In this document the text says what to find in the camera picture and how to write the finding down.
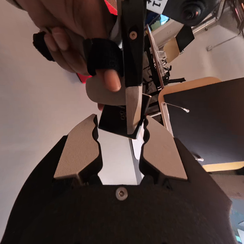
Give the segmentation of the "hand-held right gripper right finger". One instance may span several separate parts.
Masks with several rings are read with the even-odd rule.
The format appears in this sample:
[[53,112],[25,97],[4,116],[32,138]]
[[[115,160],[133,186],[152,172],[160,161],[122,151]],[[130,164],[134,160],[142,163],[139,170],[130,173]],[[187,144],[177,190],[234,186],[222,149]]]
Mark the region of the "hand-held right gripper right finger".
[[181,157],[172,134],[150,116],[144,120],[144,143],[141,148],[139,170],[144,176],[158,181],[159,176],[187,181]]

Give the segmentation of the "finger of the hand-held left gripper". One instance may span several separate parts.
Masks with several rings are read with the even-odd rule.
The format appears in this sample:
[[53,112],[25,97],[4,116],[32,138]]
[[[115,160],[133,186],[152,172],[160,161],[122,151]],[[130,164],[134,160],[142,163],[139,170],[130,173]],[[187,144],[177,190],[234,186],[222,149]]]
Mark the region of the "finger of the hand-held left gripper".
[[142,85],[127,87],[125,89],[125,95],[127,134],[133,134],[141,119]]

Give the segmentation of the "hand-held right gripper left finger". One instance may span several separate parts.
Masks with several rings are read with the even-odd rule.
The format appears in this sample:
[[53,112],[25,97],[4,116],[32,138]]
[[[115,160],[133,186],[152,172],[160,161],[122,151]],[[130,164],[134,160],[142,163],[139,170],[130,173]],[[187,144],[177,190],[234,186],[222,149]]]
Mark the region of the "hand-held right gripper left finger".
[[92,114],[77,124],[68,134],[54,179],[76,179],[79,184],[89,182],[103,167],[98,142],[97,115]]

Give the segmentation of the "black network switch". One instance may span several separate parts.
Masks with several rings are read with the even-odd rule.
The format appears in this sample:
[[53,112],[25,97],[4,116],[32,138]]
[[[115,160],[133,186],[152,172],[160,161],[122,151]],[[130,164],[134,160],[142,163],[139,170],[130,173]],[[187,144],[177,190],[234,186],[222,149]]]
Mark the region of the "black network switch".
[[98,128],[116,135],[136,140],[145,119],[151,98],[152,96],[148,94],[142,94],[141,117],[133,134],[127,133],[126,105],[104,105]]

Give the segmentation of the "wooden desk with black legs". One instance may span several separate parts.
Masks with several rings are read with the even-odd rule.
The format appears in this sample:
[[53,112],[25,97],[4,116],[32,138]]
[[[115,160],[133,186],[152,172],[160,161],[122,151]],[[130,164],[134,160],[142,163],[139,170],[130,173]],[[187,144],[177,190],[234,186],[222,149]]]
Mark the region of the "wooden desk with black legs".
[[164,89],[162,72],[160,67],[160,59],[157,55],[158,48],[156,47],[153,35],[149,28],[149,25],[146,25],[147,35],[144,37],[144,50],[146,51],[148,57],[148,63],[151,70],[151,78],[155,86],[160,85],[161,90]]

